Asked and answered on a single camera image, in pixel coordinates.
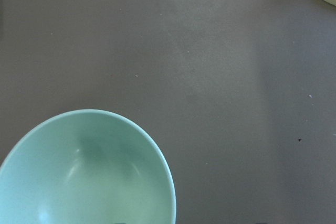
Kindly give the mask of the light green bowl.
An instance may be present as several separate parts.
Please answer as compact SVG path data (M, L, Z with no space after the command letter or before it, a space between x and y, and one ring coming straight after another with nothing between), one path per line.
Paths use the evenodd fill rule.
M137 124L75 110L39 124L1 165L1 223L175 223L173 178Z

